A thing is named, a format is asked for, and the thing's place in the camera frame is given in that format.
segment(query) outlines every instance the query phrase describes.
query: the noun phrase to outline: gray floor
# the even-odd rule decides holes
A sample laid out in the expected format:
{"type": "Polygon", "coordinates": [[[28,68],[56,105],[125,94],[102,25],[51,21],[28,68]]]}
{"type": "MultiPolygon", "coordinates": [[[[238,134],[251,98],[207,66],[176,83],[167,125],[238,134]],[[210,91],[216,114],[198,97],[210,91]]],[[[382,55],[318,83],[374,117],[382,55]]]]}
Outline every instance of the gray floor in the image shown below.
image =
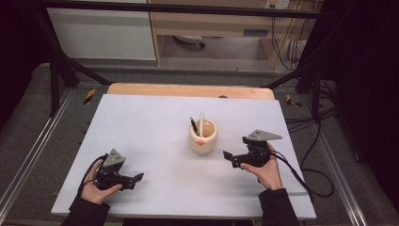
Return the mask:
{"type": "MultiPolygon", "coordinates": [[[[110,80],[135,83],[258,87],[287,73],[283,69],[271,71],[268,67],[260,66],[261,62],[267,66],[267,61],[260,52],[258,41],[210,38],[206,43],[205,49],[200,49],[193,45],[179,43],[172,38],[168,39],[162,66],[144,63],[139,67],[126,66],[115,69],[115,65],[120,61],[113,61],[102,67],[99,66],[98,61],[89,63],[94,63],[91,65],[94,67],[93,71],[110,80]],[[225,42],[235,43],[234,48],[230,45],[224,46],[222,43],[225,42]],[[240,57],[247,60],[246,66],[240,62],[240,57]]],[[[80,78],[82,83],[79,88],[62,89],[72,93],[71,100],[56,129],[42,149],[21,192],[9,209],[5,225],[12,225],[11,222],[20,223],[20,225],[24,222],[27,223],[25,225],[57,225],[63,220],[63,217],[53,216],[50,213],[56,199],[55,192],[62,186],[79,150],[79,142],[84,139],[84,132],[89,127],[88,122],[91,121],[102,94],[107,90],[107,87],[95,85],[84,75],[80,75],[80,78]],[[89,105],[83,105],[88,90],[93,87],[96,88],[96,93],[92,101],[89,105]]],[[[287,119],[307,116],[304,107],[285,103],[287,93],[293,96],[295,102],[309,99],[308,95],[295,95],[294,90],[291,89],[295,82],[295,80],[290,81],[283,88],[275,90],[276,98],[280,100],[284,117],[287,119]]],[[[48,121],[50,97],[48,68],[38,68],[34,72],[33,80],[25,96],[0,133],[0,162],[1,166],[4,166],[0,194],[6,193],[8,185],[48,121]]],[[[323,109],[332,106],[328,100],[321,102],[324,104],[323,109]]],[[[354,153],[340,120],[334,118],[324,120],[322,132],[337,157],[368,225],[399,225],[397,212],[392,208],[369,167],[354,161],[354,153]]],[[[314,136],[315,133],[311,127],[291,134],[298,160],[303,158],[314,136]]],[[[315,146],[305,167],[330,175],[321,148],[319,144],[315,146]]],[[[304,176],[306,182],[314,190],[320,193],[329,191],[330,187],[324,178],[311,172],[304,172],[304,176]]],[[[352,225],[343,204],[342,194],[337,189],[330,198],[316,197],[314,208],[317,219],[308,220],[309,225],[352,225]]],[[[120,222],[120,219],[110,218],[108,221],[120,222]]]]}

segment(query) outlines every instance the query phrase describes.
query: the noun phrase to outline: cup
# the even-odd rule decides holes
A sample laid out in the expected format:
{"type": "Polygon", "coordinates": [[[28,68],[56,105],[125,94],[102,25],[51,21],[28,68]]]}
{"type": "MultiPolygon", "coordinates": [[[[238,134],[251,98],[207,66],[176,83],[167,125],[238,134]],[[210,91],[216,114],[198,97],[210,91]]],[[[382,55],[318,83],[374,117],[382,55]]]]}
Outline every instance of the cup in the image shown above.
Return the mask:
{"type": "MultiPolygon", "coordinates": [[[[200,121],[195,121],[197,128],[200,129],[200,121]]],[[[194,153],[200,155],[206,155],[211,153],[215,147],[217,142],[217,126],[213,121],[203,120],[202,126],[202,136],[197,136],[194,132],[194,128],[190,125],[188,129],[188,145],[194,153]]]]}

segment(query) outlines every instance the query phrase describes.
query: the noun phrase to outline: white tabletop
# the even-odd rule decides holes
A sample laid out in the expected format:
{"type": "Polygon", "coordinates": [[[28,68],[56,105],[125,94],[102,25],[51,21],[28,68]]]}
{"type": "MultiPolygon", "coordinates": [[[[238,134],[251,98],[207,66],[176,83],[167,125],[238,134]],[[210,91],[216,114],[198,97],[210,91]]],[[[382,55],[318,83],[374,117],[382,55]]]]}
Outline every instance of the white tabletop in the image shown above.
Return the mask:
{"type": "MultiPolygon", "coordinates": [[[[299,175],[299,166],[278,101],[200,97],[104,95],[72,164],[52,213],[67,215],[90,163],[116,149],[126,161],[121,175],[144,172],[134,190],[110,197],[110,215],[127,218],[261,218],[254,175],[233,169],[222,151],[247,153],[242,137],[255,129],[281,135],[272,140],[299,175]],[[188,146],[190,117],[214,121],[215,150],[197,155],[188,146]]],[[[305,189],[279,163],[298,218],[315,218],[305,189]]]]}

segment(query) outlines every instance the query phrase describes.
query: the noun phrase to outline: marker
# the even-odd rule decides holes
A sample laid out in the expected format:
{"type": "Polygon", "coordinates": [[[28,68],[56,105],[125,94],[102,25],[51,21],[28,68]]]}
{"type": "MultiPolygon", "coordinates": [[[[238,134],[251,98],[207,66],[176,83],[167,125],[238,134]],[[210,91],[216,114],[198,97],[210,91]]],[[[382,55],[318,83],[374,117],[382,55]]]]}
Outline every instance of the marker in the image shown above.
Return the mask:
{"type": "Polygon", "coordinates": [[[199,129],[197,128],[196,123],[193,121],[193,118],[192,118],[192,117],[190,117],[190,120],[191,120],[191,125],[193,126],[193,129],[194,129],[194,133],[195,133],[197,136],[199,136],[200,133],[199,133],[199,129]]]}
{"type": "Polygon", "coordinates": [[[203,137],[203,113],[199,114],[199,136],[203,137]]]}

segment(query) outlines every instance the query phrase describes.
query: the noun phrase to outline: yellow and black tape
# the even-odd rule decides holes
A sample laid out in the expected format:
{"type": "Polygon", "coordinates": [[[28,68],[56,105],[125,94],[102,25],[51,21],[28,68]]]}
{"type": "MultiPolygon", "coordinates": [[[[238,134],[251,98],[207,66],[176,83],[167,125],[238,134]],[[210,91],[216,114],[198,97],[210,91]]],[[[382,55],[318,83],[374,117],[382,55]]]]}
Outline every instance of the yellow and black tape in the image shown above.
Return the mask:
{"type": "Polygon", "coordinates": [[[287,94],[287,105],[294,105],[296,107],[302,107],[301,103],[295,103],[291,100],[291,95],[287,94]]]}
{"type": "Polygon", "coordinates": [[[88,95],[85,98],[85,101],[83,102],[84,105],[89,105],[91,98],[93,97],[94,93],[96,92],[96,89],[90,89],[88,92],[88,95]]]}

